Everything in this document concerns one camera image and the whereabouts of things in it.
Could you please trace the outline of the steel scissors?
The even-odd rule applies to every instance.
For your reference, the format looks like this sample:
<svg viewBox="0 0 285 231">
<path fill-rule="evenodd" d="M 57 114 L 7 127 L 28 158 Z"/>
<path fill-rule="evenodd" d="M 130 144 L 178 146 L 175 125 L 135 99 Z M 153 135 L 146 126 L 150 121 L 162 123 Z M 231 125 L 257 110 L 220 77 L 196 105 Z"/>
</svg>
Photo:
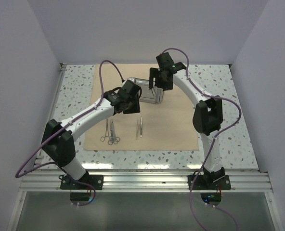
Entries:
<svg viewBox="0 0 285 231">
<path fill-rule="evenodd" d="M 116 135 L 115 126 L 114 126 L 113 121 L 110 121 L 109 129 L 110 129 L 110 136 L 108 138 L 108 142 L 107 143 L 109 145 L 118 144 L 118 142 L 120 141 L 120 137 L 118 137 Z"/>
</svg>

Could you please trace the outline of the beige cloth wrap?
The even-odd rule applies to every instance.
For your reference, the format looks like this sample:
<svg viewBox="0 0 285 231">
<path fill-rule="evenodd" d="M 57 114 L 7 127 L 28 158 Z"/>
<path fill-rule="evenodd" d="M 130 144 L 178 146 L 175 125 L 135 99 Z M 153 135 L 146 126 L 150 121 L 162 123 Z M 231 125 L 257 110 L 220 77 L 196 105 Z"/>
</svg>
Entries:
<svg viewBox="0 0 285 231">
<path fill-rule="evenodd" d="M 198 136 L 193 127 L 194 109 L 183 91 L 174 86 L 164 92 L 159 104 L 140 103 L 140 113 L 116 114 L 113 121 L 118 144 L 101 142 L 105 134 L 105 120 L 85 133 L 87 151 L 180 151 L 198 150 Z M 143 137 L 136 139 L 137 119 L 142 116 Z"/>
</svg>

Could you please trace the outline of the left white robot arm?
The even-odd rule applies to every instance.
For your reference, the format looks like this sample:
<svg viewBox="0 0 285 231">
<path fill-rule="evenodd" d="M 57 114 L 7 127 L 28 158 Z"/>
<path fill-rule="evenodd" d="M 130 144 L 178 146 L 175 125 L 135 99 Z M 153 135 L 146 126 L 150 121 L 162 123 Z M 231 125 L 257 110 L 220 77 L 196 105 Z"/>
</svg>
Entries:
<svg viewBox="0 0 285 231">
<path fill-rule="evenodd" d="M 134 78 L 129 78 L 80 113 L 61 122 L 52 119 L 46 124 L 41 149 L 72 178 L 76 188 L 85 188 L 89 178 L 76 158 L 74 142 L 90 128 L 116 114 L 139 113 L 141 91 Z"/>
</svg>

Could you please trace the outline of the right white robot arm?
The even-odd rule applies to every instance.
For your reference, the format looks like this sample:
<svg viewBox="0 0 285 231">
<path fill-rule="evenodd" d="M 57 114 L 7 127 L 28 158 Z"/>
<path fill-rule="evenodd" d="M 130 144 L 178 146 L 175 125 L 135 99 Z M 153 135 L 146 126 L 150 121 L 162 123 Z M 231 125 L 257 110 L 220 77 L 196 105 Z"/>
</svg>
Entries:
<svg viewBox="0 0 285 231">
<path fill-rule="evenodd" d="M 150 68 L 149 71 L 149 88 L 155 86 L 166 91 L 177 86 L 194 105 L 193 126 L 201 136 L 205 156 L 203 175 L 197 179 L 205 187 L 214 189 L 225 176 L 220 162 L 219 141 L 215 137 L 223 122 L 222 100 L 208 97 L 192 80 L 187 67 L 181 62 L 175 63 L 168 52 L 158 55 L 156 61 L 158 68 Z"/>
</svg>

